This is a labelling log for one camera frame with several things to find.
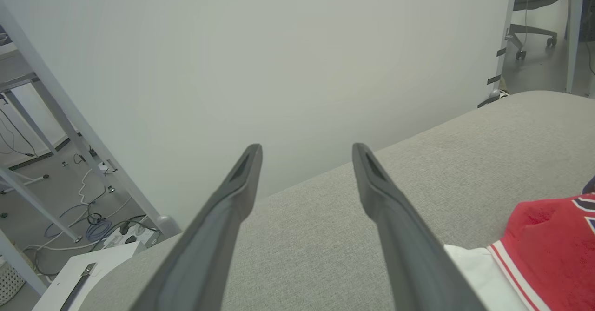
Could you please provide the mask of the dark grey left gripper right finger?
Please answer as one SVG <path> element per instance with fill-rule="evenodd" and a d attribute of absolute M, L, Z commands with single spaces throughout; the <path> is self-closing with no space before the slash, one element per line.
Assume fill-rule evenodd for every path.
<path fill-rule="evenodd" d="M 396 311 L 487 311 L 370 148 L 351 150 L 359 198 L 376 224 Z"/>

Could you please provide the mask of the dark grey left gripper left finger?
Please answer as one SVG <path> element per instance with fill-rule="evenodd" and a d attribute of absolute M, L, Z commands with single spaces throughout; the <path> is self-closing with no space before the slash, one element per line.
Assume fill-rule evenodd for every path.
<path fill-rule="evenodd" d="M 247 146 L 130 311 L 220 311 L 239 229 L 253 209 L 261 167 L 262 146 Z"/>

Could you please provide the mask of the red and white jersey shirt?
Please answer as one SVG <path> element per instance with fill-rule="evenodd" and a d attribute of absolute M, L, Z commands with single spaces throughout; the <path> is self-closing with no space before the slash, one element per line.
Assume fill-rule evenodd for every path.
<path fill-rule="evenodd" d="M 487 247 L 444 249 L 488 311 L 595 311 L 595 176 L 580 195 L 519 203 Z"/>

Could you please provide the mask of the white power strip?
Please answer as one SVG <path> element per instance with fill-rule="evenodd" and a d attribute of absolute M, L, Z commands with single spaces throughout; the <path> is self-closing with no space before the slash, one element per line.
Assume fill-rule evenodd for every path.
<path fill-rule="evenodd" d="M 125 245 L 125 240 L 132 235 L 137 238 L 136 242 L 141 242 L 146 248 L 150 248 L 157 243 L 157 239 L 160 235 L 159 232 L 149 229 L 142 224 L 133 222 L 124 222 L 123 224 L 129 224 L 130 228 L 128 230 L 128 234 L 122 236 L 119 232 L 121 226 L 118 226 L 108 237 L 106 237 L 100 249 L 103 250 L 105 248 L 113 248 L 120 245 Z"/>

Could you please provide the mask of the white appliance box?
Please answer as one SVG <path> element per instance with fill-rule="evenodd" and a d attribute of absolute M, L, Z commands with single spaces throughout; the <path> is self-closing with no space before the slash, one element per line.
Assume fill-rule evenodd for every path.
<path fill-rule="evenodd" d="M 77 291 L 70 307 L 66 310 L 79 311 L 87 294 L 105 275 L 145 250 L 147 250 L 147 247 L 142 242 L 136 241 L 127 245 L 87 252 L 70 258 L 53 280 L 53 283 L 40 297 L 32 311 L 60 311 L 72 290 L 76 288 L 83 271 L 89 264 L 95 264 L 88 278 Z"/>

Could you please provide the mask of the white mesh basket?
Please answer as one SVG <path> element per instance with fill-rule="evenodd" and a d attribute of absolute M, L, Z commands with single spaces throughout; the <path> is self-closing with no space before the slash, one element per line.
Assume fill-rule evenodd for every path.
<path fill-rule="evenodd" d="M 25 283 L 25 279 L 0 256 L 0 306 L 14 298 Z"/>

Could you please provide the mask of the white partition panel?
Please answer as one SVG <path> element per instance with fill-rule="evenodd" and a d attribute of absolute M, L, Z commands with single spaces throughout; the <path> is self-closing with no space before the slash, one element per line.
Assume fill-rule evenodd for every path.
<path fill-rule="evenodd" d="M 509 0 L 0 0 L 97 152 L 185 228 L 246 146 L 266 197 L 474 110 Z"/>

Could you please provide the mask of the white table leg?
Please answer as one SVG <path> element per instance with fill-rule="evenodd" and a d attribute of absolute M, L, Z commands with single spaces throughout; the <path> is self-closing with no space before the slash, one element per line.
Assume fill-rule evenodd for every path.
<path fill-rule="evenodd" d="M 579 45 L 583 0 L 568 0 L 566 93 L 572 93 Z"/>

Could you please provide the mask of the grey metal table frame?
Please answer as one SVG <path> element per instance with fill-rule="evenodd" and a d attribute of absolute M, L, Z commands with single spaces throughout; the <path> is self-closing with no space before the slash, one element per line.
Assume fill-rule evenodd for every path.
<path fill-rule="evenodd" d="M 16 48 L 14 43 L 0 46 L 0 93 L 10 93 L 11 89 L 27 83 L 40 84 L 40 79 L 34 70 L 28 65 L 23 55 Z M 49 141 L 44 137 L 42 131 L 24 110 L 17 97 L 7 96 L 9 101 L 15 104 L 17 112 L 21 113 L 24 120 L 29 124 L 34 133 L 49 145 Z M 75 243 L 82 237 L 77 235 L 72 228 L 64 224 L 57 216 L 51 214 L 41 200 L 21 182 L 15 172 L 11 171 L 5 165 L 0 164 L 0 178 L 6 180 L 13 190 L 19 193 L 28 203 L 30 203 L 45 218 L 53 222 L 55 226 L 61 229 L 62 233 L 67 235 Z M 23 258 L 20 251 L 9 241 L 9 238 L 0 229 L 0 255 L 4 256 L 8 262 L 22 278 L 34 289 L 39 296 L 42 296 L 47 290 L 47 282 L 39 278 L 36 271 Z"/>

